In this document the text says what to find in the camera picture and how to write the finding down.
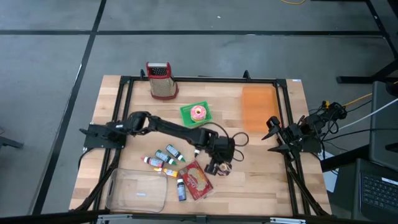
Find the donut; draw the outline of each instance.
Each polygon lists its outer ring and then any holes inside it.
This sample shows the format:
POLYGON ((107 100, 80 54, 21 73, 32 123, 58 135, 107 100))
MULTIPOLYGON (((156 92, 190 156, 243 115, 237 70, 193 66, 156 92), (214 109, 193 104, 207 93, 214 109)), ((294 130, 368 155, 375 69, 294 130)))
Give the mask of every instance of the donut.
POLYGON ((191 119, 194 122, 201 121, 205 118, 206 118, 206 109, 204 107, 197 105, 191 109, 191 119))

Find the wooden table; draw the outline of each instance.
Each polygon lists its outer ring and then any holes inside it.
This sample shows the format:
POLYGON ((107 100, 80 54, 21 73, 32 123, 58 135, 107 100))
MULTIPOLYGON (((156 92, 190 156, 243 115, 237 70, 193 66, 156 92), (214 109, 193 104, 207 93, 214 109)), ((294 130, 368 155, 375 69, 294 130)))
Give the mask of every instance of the wooden table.
MULTIPOLYGON (((105 124, 112 118, 114 102, 118 92, 120 76, 104 76, 93 115, 93 122, 105 124)), ((241 94, 245 85, 269 85, 252 83, 195 83, 180 82, 180 92, 173 100, 155 100, 150 95, 149 82, 135 81, 132 91, 129 113, 133 111, 149 111, 162 119, 182 124, 179 108, 183 105, 206 100, 210 105, 213 121, 222 125, 228 134, 243 131, 241 94)), ((294 121, 301 115, 308 115, 307 103, 300 80, 287 80, 290 105, 294 121)), ((123 103, 119 112, 122 116, 123 103)), ((217 127, 209 128, 222 134, 217 127)), ((261 141, 264 134, 251 134, 250 142, 245 147, 237 147, 245 156, 243 162, 233 161, 233 171, 229 176, 208 175, 215 191, 209 197, 194 202, 187 192, 187 201, 179 202, 176 180, 168 177, 168 189, 165 207, 161 213, 174 214, 207 214, 207 215, 280 215, 291 216, 292 209, 289 199, 289 188, 282 154, 268 152, 276 146, 276 138, 261 141)), ((173 144, 184 155, 187 163, 179 162, 180 169, 193 160, 193 147, 186 141, 162 133, 150 133, 145 136, 127 137, 126 147, 122 150, 119 167, 134 170, 153 170, 140 160, 142 156, 153 156, 157 149, 164 149, 173 144)), ((70 208, 79 206, 98 182, 104 149, 94 149, 82 160, 76 179, 70 208)), ((210 158, 204 152, 197 157, 202 169, 210 158)), ((311 154, 302 154, 302 165, 305 183, 322 208, 331 213, 325 182, 317 158, 311 154)), ((100 208, 104 203, 108 186, 103 190, 100 208)), ((303 213, 300 191, 296 186, 298 209, 303 213)))

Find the gray floor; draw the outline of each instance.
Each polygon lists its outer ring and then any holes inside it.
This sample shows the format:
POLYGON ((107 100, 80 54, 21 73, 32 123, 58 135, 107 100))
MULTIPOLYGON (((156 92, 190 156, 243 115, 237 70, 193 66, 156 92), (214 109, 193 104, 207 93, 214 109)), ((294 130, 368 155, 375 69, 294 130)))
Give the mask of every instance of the gray floor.
MULTIPOLYGON (((397 20, 384 1, 374 5, 394 41, 397 20)), ((91 30, 100 0, 0 2, 0 29, 91 30)), ((100 30, 377 30, 361 2, 278 0, 108 1, 100 30)), ((0 151, 0 217, 25 215, 65 109, 88 36, 0 36, 0 127, 25 142, 0 151)), ((322 100, 349 102, 370 85, 338 85, 338 75, 371 75, 393 59, 380 38, 233 35, 97 36, 45 202, 44 213, 68 209, 77 161, 103 75, 137 75, 146 61, 168 61, 175 76, 208 75, 302 79, 308 107, 322 100)), ((370 106, 340 125, 370 112, 370 106)), ((369 120, 344 132, 369 127, 369 120)), ((361 133, 334 141, 353 149, 369 141, 361 133)), ((341 151, 326 145, 332 154, 341 151)))

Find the white cable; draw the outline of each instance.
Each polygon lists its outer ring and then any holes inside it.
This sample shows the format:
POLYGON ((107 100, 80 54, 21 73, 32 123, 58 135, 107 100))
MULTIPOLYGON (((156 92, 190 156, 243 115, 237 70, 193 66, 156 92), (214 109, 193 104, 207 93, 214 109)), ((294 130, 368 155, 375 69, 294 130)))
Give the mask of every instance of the white cable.
POLYGON ((391 104, 395 103, 396 101, 398 101, 398 98, 396 98, 396 99, 394 99, 393 101, 391 101, 390 103, 388 103, 388 104, 386 104, 386 105, 380 107, 380 108, 377 109, 376 111, 373 111, 371 114, 368 114, 368 115, 366 115, 365 117, 363 117, 363 118, 361 118, 361 119, 359 119, 359 120, 357 120, 357 121, 352 122, 351 124, 344 125, 343 127, 339 128, 339 130, 341 130, 341 129, 343 129, 343 128, 347 128, 348 126, 351 126, 351 125, 353 125, 353 124, 356 124, 356 123, 362 121, 363 119, 366 119, 366 118, 368 118, 368 117, 370 117, 370 116, 376 114, 376 113, 379 112, 380 110, 383 110, 384 108, 390 106, 391 104))

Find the red snack bag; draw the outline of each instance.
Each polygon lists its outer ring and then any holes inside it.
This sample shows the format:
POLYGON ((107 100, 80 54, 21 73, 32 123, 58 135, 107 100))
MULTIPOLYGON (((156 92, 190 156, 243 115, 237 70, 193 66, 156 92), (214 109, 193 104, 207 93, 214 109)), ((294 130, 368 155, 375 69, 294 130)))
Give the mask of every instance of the red snack bag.
POLYGON ((212 184, 197 161, 182 168, 179 172, 193 199, 198 200, 213 190, 212 184))

